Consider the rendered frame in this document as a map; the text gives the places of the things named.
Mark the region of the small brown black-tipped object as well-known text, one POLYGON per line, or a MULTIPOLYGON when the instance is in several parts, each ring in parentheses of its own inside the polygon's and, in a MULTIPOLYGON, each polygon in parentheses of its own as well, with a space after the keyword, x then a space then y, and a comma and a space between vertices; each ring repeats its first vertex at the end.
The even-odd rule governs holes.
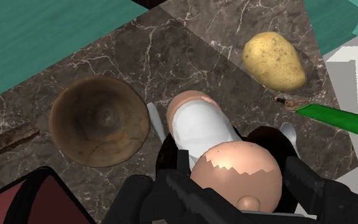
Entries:
POLYGON ((290 111, 294 111, 308 104, 306 100, 287 100, 280 97, 274 97, 273 100, 283 104, 284 108, 290 111))

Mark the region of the red black-edged flat object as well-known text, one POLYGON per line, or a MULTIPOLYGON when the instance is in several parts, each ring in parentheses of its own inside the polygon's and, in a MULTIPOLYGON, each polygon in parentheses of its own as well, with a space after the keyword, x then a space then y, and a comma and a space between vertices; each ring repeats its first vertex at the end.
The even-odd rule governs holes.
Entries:
POLYGON ((0 224, 96 224, 59 175, 39 167, 0 188, 0 224))

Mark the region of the silver knife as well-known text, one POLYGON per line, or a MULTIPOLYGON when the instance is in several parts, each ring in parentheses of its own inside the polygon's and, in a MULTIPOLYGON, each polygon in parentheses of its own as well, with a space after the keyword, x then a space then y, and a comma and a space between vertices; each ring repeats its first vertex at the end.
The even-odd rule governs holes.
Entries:
POLYGON ((165 130, 163 128, 162 119, 160 118, 160 114, 159 114, 156 106, 152 102, 147 103, 147 108, 149 111, 149 117, 150 117, 152 126, 153 126, 156 134, 158 135, 160 141, 163 143, 166 138, 166 135, 165 135, 165 130))

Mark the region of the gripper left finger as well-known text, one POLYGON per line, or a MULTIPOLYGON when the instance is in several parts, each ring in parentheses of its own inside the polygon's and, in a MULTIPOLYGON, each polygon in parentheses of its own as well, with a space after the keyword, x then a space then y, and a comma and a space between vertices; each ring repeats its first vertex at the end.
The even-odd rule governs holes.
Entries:
POLYGON ((248 224, 248 218, 210 188, 189 178, 188 151, 177 153, 177 168, 156 179, 134 174, 123 183, 102 224, 248 224))

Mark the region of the brown wooden bowl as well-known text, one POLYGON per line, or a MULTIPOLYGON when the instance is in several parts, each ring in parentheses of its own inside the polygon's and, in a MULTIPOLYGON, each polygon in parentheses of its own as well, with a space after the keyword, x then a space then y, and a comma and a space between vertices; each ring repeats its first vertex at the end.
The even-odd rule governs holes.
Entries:
POLYGON ((74 162, 109 167, 140 150, 150 119, 131 85, 113 77, 89 76, 61 91, 50 111, 49 130, 56 146, 74 162))

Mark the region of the yellow potato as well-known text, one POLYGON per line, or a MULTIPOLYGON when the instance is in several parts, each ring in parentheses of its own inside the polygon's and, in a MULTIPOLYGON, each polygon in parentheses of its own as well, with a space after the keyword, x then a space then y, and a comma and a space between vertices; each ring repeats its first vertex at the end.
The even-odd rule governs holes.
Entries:
POLYGON ((292 91, 306 82, 306 73, 293 45, 273 31, 253 36, 242 53, 244 69, 258 83, 276 91, 292 91))

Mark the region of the pink and white figure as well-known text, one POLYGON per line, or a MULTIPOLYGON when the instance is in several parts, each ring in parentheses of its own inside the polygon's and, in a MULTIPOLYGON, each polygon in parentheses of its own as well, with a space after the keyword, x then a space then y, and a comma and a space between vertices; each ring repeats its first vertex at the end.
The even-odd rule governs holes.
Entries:
POLYGON ((189 90, 167 111, 177 147, 189 153, 190 178, 211 188, 239 210, 271 213, 282 195, 282 175, 272 154, 243 141, 207 94, 189 90))

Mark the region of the silver spoon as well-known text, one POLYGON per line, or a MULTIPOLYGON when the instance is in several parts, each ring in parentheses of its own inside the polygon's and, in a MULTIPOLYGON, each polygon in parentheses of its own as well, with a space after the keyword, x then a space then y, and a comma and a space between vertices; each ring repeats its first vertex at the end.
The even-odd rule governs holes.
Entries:
POLYGON ((289 122, 284 122, 280 127, 280 131, 281 133, 283 133, 283 135, 286 136, 286 138, 288 138, 288 140, 290 140, 297 156, 300 157, 299 151, 296 146, 297 135, 293 125, 289 122))

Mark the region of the brown rough stick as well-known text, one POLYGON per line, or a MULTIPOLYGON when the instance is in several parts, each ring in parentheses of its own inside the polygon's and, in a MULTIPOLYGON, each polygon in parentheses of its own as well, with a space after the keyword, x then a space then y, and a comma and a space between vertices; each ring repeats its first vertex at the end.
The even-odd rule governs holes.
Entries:
POLYGON ((40 133, 34 123, 25 123, 0 134, 0 155, 24 144, 40 133))

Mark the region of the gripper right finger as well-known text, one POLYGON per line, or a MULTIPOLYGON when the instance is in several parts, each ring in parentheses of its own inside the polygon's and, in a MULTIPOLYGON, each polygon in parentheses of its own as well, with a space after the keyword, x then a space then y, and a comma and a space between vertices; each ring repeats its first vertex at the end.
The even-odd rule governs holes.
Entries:
POLYGON ((298 157, 287 157, 283 180, 320 224, 358 224, 358 194, 347 185, 320 177, 298 157))

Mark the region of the green flat tool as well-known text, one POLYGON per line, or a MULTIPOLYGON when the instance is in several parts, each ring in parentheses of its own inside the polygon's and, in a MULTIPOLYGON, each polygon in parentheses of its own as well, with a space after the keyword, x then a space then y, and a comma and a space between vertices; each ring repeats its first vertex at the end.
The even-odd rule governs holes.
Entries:
POLYGON ((295 112, 358 135, 358 114, 320 104, 308 104, 295 112))

